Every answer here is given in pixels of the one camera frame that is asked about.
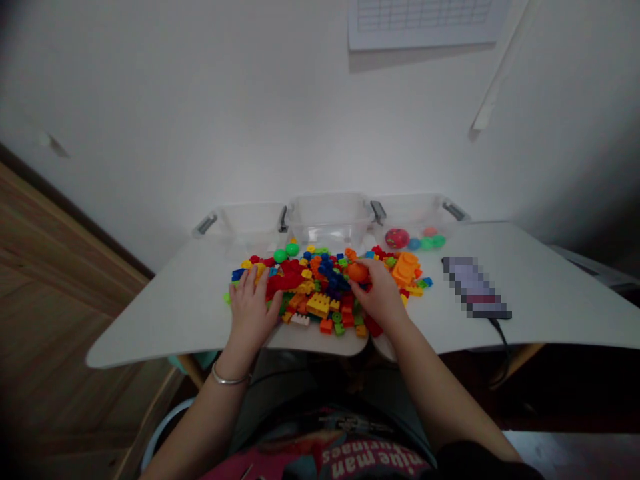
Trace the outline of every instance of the blue ball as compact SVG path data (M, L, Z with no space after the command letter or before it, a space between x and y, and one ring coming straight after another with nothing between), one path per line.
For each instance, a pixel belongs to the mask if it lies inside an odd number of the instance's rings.
M409 240L409 245L407 246L409 250L418 250L420 248L420 240L411 239Z

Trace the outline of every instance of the table leg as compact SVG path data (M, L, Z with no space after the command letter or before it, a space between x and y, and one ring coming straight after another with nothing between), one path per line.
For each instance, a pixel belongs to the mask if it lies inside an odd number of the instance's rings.
M498 387L500 387L500 385L506 382L510 376L512 376L520 367L522 367L526 362L528 362L545 345L546 343L530 343L528 345L523 345L522 347L518 348L518 350L516 350L516 352L511 357L511 364L509 365L509 370L505 378L500 383L493 385L489 389L496 390ZM502 374L503 374L503 369L500 368L500 370L494 374L493 378L491 378L489 383L495 383L498 380L500 380L500 377L502 377Z
M205 384L205 375L193 355L178 355L178 361L195 386L200 390Z

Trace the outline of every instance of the child's right hand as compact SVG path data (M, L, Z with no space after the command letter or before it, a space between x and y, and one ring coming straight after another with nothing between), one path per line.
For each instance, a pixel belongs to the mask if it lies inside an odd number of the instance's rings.
M382 262L374 259L356 259L356 262L369 269L373 288L366 292L352 280L349 280L349 284L353 294L369 316L376 320L384 330L410 321L405 306L402 304L398 285Z

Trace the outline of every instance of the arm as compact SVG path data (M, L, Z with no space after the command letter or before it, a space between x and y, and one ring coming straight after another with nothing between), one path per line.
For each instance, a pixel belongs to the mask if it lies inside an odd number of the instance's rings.
M245 271L237 287L229 286L233 322L227 346L215 370L221 378L238 379L251 370L253 360L278 319L282 292L267 311L268 274L255 285L256 268ZM143 480L195 479L222 461L235 428L247 383L219 385L207 378L180 423L171 432L142 475Z
M434 451L458 440L474 441L504 461L521 461L500 428L482 410L411 321L398 286L382 262L360 259L369 268L373 288L356 283L353 292L384 328L396 352L400 372Z

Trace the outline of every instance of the green ball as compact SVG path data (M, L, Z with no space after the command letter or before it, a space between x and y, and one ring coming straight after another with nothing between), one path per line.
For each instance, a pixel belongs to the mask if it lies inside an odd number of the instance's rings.
M433 240L429 237L424 237L420 240L420 246L422 250L431 250L433 248Z
M444 238L442 235L434 235L431 238L431 241L433 242L433 246L435 248L440 248L440 247L444 246L444 244L447 242L447 239Z
M288 258L289 256L287 255L287 252L285 252L284 250L276 250L275 252L273 252L273 259L275 260L276 263L282 263L284 262L284 260Z
M295 257L300 251L300 247L296 243L290 243L287 245L287 253L290 257Z

